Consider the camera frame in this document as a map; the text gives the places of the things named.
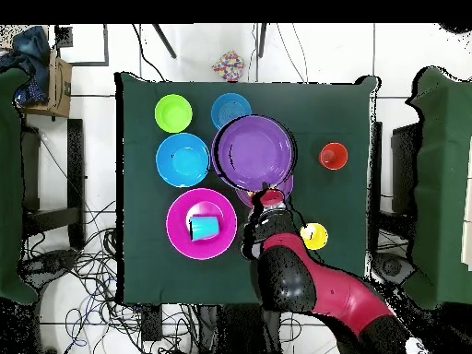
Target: lime green bowl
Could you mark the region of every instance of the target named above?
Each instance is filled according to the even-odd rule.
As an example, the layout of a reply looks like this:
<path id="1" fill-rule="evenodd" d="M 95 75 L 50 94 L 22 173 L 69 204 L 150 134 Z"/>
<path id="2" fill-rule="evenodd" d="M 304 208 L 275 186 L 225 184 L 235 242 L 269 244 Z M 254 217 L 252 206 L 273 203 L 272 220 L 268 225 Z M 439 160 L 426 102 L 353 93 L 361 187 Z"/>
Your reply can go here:
<path id="1" fill-rule="evenodd" d="M 158 101 L 154 117 L 162 130 L 179 133 L 192 121 L 192 106 L 180 95 L 166 95 Z"/>

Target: red cup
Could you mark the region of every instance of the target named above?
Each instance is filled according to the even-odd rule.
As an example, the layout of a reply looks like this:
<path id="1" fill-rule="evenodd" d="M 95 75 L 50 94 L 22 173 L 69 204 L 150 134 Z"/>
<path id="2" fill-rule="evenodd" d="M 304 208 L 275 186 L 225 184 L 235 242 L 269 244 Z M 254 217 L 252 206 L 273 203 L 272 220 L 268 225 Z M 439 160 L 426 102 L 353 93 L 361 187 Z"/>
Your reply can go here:
<path id="1" fill-rule="evenodd" d="M 328 170 L 340 170 L 348 161 L 348 150 L 342 144 L 326 144 L 318 155 L 320 164 Z"/>

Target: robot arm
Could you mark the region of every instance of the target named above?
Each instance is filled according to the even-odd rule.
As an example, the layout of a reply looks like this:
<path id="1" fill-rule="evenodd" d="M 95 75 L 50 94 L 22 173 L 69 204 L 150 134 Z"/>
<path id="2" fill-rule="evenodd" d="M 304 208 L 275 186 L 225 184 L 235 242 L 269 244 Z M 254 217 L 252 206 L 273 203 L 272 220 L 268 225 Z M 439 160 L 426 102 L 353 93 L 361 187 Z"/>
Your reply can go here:
<path id="1" fill-rule="evenodd" d="M 266 190 L 253 203 L 242 254 L 255 262 L 253 281 L 265 309 L 332 316 L 365 351 L 407 354 L 412 335 L 384 300 L 360 278 L 310 257 L 280 192 Z"/>

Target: pink plate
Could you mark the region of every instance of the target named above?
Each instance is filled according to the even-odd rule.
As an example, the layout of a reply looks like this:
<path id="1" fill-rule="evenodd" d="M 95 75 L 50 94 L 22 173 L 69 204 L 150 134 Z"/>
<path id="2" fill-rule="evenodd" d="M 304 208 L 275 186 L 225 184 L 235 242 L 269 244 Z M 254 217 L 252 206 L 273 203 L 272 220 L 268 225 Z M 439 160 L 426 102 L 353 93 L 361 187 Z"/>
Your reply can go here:
<path id="1" fill-rule="evenodd" d="M 192 242 L 188 221 L 191 216 L 216 216 L 219 234 L 210 239 Z M 169 240 L 179 253 L 204 261 L 224 253 L 230 247 L 236 236 L 236 212 L 230 201 L 214 190 L 189 190 L 180 195 L 169 208 L 166 229 Z"/>

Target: plate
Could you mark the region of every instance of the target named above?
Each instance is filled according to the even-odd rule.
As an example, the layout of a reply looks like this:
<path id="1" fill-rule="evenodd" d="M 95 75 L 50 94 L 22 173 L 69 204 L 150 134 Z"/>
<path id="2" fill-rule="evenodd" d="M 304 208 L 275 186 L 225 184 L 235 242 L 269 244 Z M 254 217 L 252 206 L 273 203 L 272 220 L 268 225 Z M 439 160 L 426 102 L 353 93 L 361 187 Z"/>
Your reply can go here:
<path id="1" fill-rule="evenodd" d="M 213 166 L 227 184 L 258 192 L 263 183 L 277 186 L 293 169 L 294 146 L 289 132 L 271 118 L 248 115 L 217 132 Z"/>
<path id="2" fill-rule="evenodd" d="M 192 242 L 189 218 L 191 216 L 216 216 L 219 234 L 203 241 Z M 207 260 L 224 253 L 236 235 L 236 212 L 228 198 L 205 188 L 189 190 L 180 195 L 169 208 L 166 230 L 174 248 L 181 254 L 196 260 Z"/>
<path id="3" fill-rule="evenodd" d="M 162 179 L 175 187 L 201 182 L 210 168 L 209 151 L 195 135 L 179 133 L 167 137 L 156 153 L 156 167 Z"/>
<path id="4" fill-rule="evenodd" d="M 251 105 L 240 94 L 223 94 L 215 100 L 211 108 L 211 120 L 217 129 L 245 115 L 251 115 Z"/>
<path id="5" fill-rule="evenodd" d="M 154 109 L 154 117 L 162 130 L 179 133 L 192 121 L 192 106 L 180 95 L 166 95 L 158 101 Z"/>
<path id="6" fill-rule="evenodd" d="M 291 191 L 293 190 L 293 175 L 290 175 L 290 177 L 287 178 L 287 180 L 282 182 L 276 188 L 284 194 L 285 198 L 287 198 L 290 195 Z M 246 191 L 236 189 L 236 194 L 243 201 L 245 205 L 247 205 L 248 207 L 253 207 L 253 202 L 251 201 L 251 197 L 248 195 Z"/>

